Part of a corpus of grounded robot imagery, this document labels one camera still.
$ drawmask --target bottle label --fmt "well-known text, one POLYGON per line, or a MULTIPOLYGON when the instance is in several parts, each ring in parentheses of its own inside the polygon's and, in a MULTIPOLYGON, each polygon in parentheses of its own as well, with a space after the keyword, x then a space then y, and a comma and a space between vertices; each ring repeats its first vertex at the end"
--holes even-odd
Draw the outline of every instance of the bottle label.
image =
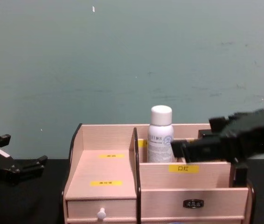
POLYGON ((148 135, 148 162, 172 162, 173 151, 170 142, 173 140, 172 135, 155 136, 148 135))

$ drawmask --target wooden compartment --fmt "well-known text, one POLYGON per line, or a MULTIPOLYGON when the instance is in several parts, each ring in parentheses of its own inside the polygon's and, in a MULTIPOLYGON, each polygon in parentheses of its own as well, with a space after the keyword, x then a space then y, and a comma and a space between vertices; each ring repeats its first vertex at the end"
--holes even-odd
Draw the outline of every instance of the wooden compartment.
MULTIPOLYGON (((196 139, 209 124, 174 124, 175 139, 196 139)), ((80 125, 63 192, 65 223, 249 224, 252 188, 230 187, 230 163, 146 163, 148 125, 80 125), (183 207, 204 200, 199 209, 183 207), (106 218, 97 218, 105 208, 106 218)))

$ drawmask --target white bottle cap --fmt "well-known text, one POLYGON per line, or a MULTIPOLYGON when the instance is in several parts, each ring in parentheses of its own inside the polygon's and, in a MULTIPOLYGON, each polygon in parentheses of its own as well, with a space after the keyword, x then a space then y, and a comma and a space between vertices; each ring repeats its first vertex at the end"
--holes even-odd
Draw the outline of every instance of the white bottle cap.
POLYGON ((172 123, 173 110, 169 106, 158 105, 151 108, 151 125, 167 126, 172 123))

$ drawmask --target white drawer knob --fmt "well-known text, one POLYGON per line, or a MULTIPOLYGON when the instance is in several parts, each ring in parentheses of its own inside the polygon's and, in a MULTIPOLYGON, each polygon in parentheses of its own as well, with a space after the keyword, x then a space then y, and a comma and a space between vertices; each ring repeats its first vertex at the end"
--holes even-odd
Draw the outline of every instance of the white drawer knob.
POLYGON ((98 216, 98 219, 105 219, 106 218, 105 208, 101 208, 97 216, 98 216))

